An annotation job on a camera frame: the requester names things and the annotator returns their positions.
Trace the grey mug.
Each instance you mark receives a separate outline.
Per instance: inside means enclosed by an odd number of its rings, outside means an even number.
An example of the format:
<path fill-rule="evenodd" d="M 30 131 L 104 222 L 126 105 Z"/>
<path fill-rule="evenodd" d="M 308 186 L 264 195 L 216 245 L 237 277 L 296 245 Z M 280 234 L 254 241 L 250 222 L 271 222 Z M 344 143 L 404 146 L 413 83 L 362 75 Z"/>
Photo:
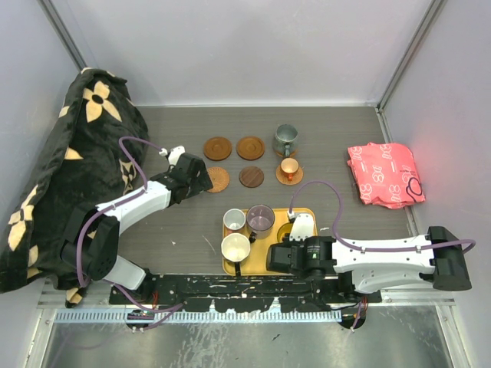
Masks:
<path fill-rule="evenodd" d="M 273 150 L 283 152 L 288 155 L 289 152 L 297 150 L 298 131 L 290 124 L 282 124 L 277 127 L 273 138 Z"/>

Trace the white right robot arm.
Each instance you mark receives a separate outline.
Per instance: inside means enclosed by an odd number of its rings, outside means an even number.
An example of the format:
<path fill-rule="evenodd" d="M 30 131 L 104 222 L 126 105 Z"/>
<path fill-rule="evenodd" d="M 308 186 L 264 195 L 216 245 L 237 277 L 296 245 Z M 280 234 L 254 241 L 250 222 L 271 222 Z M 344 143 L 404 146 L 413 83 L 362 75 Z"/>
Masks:
<path fill-rule="evenodd" d="M 338 296 L 352 302 L 362 294 L 412 284 L 468 291 L 465 250 L 443 226 L 431 226 L 425 235 L 375 241 L 316 235 L 271 245 L 265 267 L 308 280 L 336 275 Z"/>

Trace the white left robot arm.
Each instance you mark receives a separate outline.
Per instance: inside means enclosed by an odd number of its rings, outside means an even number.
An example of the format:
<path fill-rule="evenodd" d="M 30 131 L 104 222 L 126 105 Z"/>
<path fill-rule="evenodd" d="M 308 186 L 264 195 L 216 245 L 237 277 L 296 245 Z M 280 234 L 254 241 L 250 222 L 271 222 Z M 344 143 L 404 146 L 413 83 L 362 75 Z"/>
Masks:
<path fill-rule="evenodd" d="M 170 166 L 140 187 L 111 202 L 79 205 L 65 227 L 58 257 L 93 281 L 108 281 L 126 289 L 137 304 L 153 296 L 147 272 L 119 256 L 120 236 L 140 220 L 213 187 L 203 159 L 181 153 Z"/>

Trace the purple glass mug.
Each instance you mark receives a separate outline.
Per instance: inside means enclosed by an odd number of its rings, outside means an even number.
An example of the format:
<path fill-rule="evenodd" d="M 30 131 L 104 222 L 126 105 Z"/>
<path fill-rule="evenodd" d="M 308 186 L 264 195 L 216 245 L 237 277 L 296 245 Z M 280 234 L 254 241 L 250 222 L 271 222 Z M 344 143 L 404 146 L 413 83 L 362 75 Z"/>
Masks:
<path fill-rule="evenodd" d="M 258 204 L 247 211 L 245 220 L 249 232 L 249 242 L 254 243 L 270 235 L 275 224 L 275 213 L 269 206 Z"/>

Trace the yellow mug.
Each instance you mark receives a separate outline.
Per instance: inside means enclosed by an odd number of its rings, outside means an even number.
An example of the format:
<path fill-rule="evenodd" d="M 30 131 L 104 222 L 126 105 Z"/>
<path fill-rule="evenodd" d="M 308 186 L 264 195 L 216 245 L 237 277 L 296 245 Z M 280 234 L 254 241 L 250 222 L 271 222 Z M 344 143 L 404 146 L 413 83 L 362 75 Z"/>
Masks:
<path fill-rule="evenodd" d="M 278 243 L 285 242 L 289 240 L 290 234 L 292 232 L 293 223 L 287 222 L 281 225 L 277 231 L 277 241 Z"/>

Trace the light wooden coaster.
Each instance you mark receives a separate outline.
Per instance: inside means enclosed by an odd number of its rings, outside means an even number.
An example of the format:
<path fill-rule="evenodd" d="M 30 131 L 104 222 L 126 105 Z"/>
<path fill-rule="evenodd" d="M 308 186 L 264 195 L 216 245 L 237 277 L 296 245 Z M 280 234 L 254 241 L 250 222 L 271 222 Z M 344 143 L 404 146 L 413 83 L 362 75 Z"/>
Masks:
<path fill-rule="evenodd" d="M 297 172 L 292 176 L 292 179 L 289 180 L 288 176 L 282 171 L 281 166 L 278 166 L 275 171 L 276 179 L 283 185 L 294 186 L 299 184 L 304 176 L 303 169 L 301 167 L 298 168 Z"/>
<path fill-rule="evenodd" d="M 282 158 L 284 159 L 284 158 L 287 158 L 287 157 L 295 157 L 295 155 L 296 155 L 296 154 L 297 154 L 297 152 L 298 152 L 298 149 L 297 149 L 297 150 L 294 150 L 294 151 L 289 152 L 289 154 L 288 154 L 288 155 L 285 155 L 283 152 L 280 152 L 280 151 L 277 151 L 277 150 L 275 150 L 274 152 L 275 152 L 275 154 L 276 154 L 277 156 L 280 156 L 280 157 L 282 157 Z"/>

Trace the small orange cup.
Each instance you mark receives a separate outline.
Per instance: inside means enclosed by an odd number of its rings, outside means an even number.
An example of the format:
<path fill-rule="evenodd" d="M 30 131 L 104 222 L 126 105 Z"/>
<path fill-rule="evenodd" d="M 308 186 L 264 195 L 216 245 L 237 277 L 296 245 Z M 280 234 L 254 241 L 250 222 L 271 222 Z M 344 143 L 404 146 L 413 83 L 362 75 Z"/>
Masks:
<path fill-rule="evenodd" d="M 299 171 L 298 161 L 291 157 L 284 158 L 280 164 L 280 170 L 288 181 L 292 181 Z"/>

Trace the dark walnut coaster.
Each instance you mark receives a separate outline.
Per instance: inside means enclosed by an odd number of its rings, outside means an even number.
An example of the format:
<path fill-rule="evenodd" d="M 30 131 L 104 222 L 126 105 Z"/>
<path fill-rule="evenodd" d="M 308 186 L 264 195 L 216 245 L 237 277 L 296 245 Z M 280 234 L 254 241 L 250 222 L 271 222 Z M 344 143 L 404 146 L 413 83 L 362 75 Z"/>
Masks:
<path fill-rule="evenodd" d="M 247 166 L 239 173 L 239 181 L 246 188 L 256 188 L 264 181 L 264 172 L 257 166 Z"/>

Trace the dark brown ringed coaster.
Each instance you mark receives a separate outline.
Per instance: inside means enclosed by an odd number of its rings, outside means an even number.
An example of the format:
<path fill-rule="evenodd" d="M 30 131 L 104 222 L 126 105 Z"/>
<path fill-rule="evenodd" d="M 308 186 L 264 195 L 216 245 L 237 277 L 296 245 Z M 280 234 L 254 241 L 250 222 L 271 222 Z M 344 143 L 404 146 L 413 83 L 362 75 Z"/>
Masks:
<path fill-rule="evenodd" d="M 257 136 L 245 136 L 237 143 L 236 152 L 245 160 L 257 160 L 263 156 L 265 144 Z"/>

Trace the light woven coaster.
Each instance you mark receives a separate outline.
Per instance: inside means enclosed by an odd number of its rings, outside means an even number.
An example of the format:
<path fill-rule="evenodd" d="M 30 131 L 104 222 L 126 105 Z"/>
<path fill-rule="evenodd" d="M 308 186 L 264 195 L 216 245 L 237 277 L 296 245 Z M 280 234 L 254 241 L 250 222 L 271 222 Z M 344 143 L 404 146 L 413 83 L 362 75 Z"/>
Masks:
<path fill-rule="evenodd" d="M 228 172 L 224 168 L 214 166 L 208 168 L 207 172 L 213 184 L 213 187 L 208 189 L 207 192 L 218 193 L 227 188 L 230 178 Z"/>

